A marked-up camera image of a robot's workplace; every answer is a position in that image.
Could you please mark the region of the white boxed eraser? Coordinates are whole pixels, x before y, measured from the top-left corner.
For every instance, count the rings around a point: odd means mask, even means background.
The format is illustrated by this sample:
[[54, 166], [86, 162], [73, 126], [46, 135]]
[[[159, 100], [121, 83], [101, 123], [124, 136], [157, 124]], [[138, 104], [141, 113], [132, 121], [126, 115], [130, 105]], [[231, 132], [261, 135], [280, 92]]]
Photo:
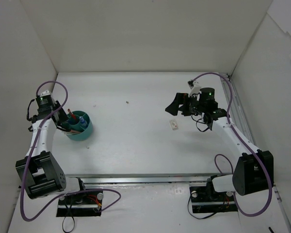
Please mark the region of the white boxed eraser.
[[173, 131], [178, 130], [178, 124], [175, 119], [170, 120], [169, 123]]

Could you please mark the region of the red ballpoint pen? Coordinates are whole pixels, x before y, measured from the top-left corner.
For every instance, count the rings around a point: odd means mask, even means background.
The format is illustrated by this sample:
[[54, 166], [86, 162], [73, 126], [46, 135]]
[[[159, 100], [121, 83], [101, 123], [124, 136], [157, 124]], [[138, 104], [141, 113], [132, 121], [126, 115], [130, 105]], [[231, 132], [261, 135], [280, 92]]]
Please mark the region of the red ballpoint pen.
[[78, 118], [73, 114], [73, 112], [72, 112], [70, 109], [68, 109], [67, 111], [68, 111], [68, 113], [70, 114], [70, 117], [71, 117], [75, 122], [77, 122], [77, 121], [78, 121]]

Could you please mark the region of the clear blue-cap glue bottle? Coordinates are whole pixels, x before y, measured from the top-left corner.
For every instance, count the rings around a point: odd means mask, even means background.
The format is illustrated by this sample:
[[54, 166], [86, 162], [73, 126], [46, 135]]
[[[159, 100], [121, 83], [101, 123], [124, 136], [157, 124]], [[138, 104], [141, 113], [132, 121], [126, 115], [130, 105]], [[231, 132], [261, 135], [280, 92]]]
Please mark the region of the clear blue-cap glue bottle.
[[87, 121], [82, 116], [79, 117], [79, 123], [83, 128], [87, 127]]

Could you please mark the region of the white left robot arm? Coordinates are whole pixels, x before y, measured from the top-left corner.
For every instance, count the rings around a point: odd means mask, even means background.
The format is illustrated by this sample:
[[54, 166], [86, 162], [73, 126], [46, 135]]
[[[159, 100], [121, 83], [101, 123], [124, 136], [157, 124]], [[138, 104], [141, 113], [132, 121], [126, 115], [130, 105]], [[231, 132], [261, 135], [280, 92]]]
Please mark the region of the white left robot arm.
[[24, 189], [30, 199], [67, 192], [75, 203], [83, 203], [87, 199], [83, 182], [80, 178], [67, 178], [51, 153], [54, 134], [68, 119], [67, 114], [60, 109], [40, 126], [46, 116], [60, 107], [60, 103], [46, 91], [37, 96], [35, 101], [38, 105], [38, 114], [27, 117], [27, 120], [32, 123], [29, 127], [29, 131], [32, 132], [31, 145], [25, 158], [16, 162], [17, 173], [20, 179], [23, 179], [28, 156], [32, 153]]

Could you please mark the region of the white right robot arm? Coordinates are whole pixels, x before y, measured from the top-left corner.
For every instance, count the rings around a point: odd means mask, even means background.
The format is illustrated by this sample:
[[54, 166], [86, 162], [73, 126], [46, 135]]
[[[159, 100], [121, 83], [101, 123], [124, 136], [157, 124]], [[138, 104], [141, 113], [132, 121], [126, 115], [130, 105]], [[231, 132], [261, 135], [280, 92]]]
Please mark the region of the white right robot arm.
[[166, 112], [177, 116], [201, 116], [209, 130], [222, 138], [236, 159], [231, 175], [213, 178], [205, 187], [206, 197], [216, 200], [222, 192], [236, 192], [241, 196], [263, 190], [274, 185], [274, 158], [269, 151], [262, 151], [252, 144], [228, 117], [225, 109], [219, 108], [213, 88], [205, 87], [199, 93], [177, 93]]

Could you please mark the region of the teal round pen holder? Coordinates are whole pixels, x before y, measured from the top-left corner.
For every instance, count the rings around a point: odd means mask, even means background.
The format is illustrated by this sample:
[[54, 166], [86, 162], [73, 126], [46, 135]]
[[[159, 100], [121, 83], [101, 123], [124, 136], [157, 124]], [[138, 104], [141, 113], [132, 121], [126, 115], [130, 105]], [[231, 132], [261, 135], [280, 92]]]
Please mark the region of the teal round pen holder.
[[[67, 126], [68, 129], [79, 131], [80, 134], [68, 134], [65, 133], [65, 135], [73, 141], [84, 141], [88, 139], [91, 134], [93, 133], [93, 124], [90, 120], [90, 117], [87, 113], [83, 111], [73, 111], [73, 114], [78, 118], [78, 121], [75, 122], [71, 117], [70, 114], [68, 114], [68, 120], [63, 124], [63, 126]], [[79, 117], [82, 116], [87, 121], [87, 127], [83, 128], [79, 123]]]

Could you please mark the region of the aluminium right side rail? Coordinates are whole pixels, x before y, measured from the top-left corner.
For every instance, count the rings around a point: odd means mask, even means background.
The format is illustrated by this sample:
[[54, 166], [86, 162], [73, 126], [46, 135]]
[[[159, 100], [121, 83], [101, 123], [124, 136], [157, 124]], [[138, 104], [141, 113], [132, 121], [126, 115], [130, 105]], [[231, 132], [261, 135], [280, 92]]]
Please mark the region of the aluminium right side rail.
[[246, 144], [254, 150], [254, 139], [252, 137], [249, 125], [247, 123], [240, 99], [239, 99], [239, 95], [236, 91], [234, 82], [232, 81], [232, 79], [230, 78], [230, 76], [228, 76], [226, 73], [219, 73], [220, 75], [222, 75], [227, 82], [223, 79], [221, 79], [221, 83], [224, 89], [224, 94], [227, 100], [227, 103], [229, 103], [230, 101], [230, 89], [229, 86], [231, 86], [231, 90], [232, 90], [232, 104], [230, 107], [230, 111], [229, 114], [231, 116], [232, 121], [235, 123], [235, 125], [237, 126], [237, 128], [239, 129], [239, 131], [242, 132], [242, 134], [247, 138], [247, 142]]

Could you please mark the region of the aluminium rail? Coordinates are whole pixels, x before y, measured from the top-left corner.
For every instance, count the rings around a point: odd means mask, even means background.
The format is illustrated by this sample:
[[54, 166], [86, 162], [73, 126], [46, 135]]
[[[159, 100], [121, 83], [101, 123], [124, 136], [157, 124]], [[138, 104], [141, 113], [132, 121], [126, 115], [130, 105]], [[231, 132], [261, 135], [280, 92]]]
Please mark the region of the aluminium rail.
[[158, 183], [205, 183], [215, 173], [166, 173], [166, 174], [97, 174], [97, 175], [66, 175], [67, 179], [80, 179], [85, 186], [96, 185], [138, 185]]
[[252, 137], [249, 125], [247, 123], [240, 99], [239, 99], [239, 95], [236, 91], [234, 82], [232, 81], [232, 79], [230, 78], [230, 76], [228, 76], [226, 73], [219, 73], [220, 75], [222, 75], [227, 82], [223, 79], [221, 79], [221, 83], [224, 89], [224, 94], [227, 100], [227, 103], [229, 103], [230, 101], [230, 89], [229, 86], [231, 86], [231, 90], [232, 90], [232, 104], [230, 107], [230, 111], [229, 114], [231, 116], [232, 121], [235, 123], [235, 125], [237, 126], [237, 128], [239, 129], [239, 131], [242, 132], [242, 134], [247, 138], [247, 142], [246, 144], [254, 150], [254, 139]]

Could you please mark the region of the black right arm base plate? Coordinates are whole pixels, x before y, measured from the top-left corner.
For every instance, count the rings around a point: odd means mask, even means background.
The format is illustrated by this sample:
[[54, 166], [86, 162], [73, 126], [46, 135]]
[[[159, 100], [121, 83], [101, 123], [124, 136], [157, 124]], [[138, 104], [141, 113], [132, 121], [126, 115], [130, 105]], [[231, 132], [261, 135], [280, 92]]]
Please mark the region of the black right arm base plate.
[[190, 186], [189, 207], [193, 214], [202, 215], [238, 211], [232, 194], [215, 192], [209, 185]]

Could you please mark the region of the aluminium front rail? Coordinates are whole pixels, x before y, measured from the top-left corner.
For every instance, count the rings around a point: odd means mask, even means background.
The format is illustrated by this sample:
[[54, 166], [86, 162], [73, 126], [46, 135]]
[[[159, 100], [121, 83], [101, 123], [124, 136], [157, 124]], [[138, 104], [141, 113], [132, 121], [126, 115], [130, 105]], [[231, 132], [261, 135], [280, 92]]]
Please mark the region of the aluminium front rail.
[[66, 175], [67, 179], [80, 179], [85, 186], [96, 185], [138, 185], [158, 183], [205, 183], [215, 173], [166, 173], [166, 174], [97, 174], [97, 175]]

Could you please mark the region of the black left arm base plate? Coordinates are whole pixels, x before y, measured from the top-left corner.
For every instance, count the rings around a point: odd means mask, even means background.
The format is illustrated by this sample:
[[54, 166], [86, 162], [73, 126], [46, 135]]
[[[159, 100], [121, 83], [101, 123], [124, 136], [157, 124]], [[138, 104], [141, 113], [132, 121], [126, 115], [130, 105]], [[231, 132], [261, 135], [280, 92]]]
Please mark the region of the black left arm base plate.
[[59, 198], [56, 217], [101, 216], [103, 191], [75, 194]]

